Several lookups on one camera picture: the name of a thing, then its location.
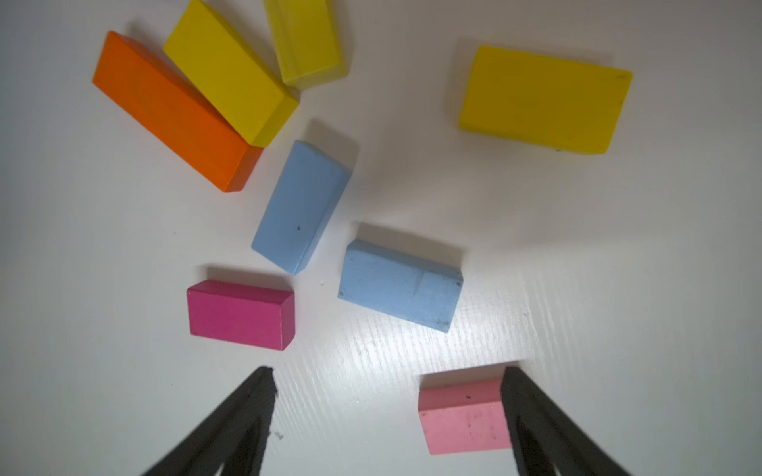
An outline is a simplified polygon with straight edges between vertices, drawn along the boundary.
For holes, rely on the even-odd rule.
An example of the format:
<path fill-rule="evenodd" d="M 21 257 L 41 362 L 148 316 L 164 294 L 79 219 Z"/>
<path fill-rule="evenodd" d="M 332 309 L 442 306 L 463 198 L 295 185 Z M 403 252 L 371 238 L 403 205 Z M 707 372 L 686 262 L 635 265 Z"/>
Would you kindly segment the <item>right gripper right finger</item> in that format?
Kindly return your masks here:
<path fill-rule="evenodd" d="M 500 392 L 519 474 L 627 474 L 521 368 L 505 368 Z"/>

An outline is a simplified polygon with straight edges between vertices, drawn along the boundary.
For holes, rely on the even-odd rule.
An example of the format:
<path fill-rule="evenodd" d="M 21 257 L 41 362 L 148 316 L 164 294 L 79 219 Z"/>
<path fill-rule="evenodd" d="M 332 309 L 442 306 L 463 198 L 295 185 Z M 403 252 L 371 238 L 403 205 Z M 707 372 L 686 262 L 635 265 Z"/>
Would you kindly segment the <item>pink block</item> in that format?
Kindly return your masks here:
<path fill-rule="evenodd" d="M 512 448 L 498 379 L 420 390 L 418 413 L 432 455 Z"/>

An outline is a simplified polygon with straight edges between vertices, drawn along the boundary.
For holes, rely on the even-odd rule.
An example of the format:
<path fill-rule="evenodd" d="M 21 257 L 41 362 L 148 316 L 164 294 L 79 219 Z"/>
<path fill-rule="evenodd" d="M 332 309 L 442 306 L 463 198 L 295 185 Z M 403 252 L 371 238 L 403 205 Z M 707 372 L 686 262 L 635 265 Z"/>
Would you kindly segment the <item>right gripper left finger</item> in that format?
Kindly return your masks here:
<path fill-rule="evenodd" d="M 149 475 L 258 475 L 277 388 L 273 369 L 256 369 Z"/>

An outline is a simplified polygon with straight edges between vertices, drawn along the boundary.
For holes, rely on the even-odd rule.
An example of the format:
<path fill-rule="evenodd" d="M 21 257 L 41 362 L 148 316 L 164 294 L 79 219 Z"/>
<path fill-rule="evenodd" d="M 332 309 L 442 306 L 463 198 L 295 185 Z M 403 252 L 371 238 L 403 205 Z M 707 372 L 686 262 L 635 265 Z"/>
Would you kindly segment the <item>long yellow-green block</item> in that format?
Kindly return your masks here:
<path fill-rule="evenodd" d="M 304 91 L 347 76 L 333 2 L 274 0 L 264 8 L 286 85 Z"/>

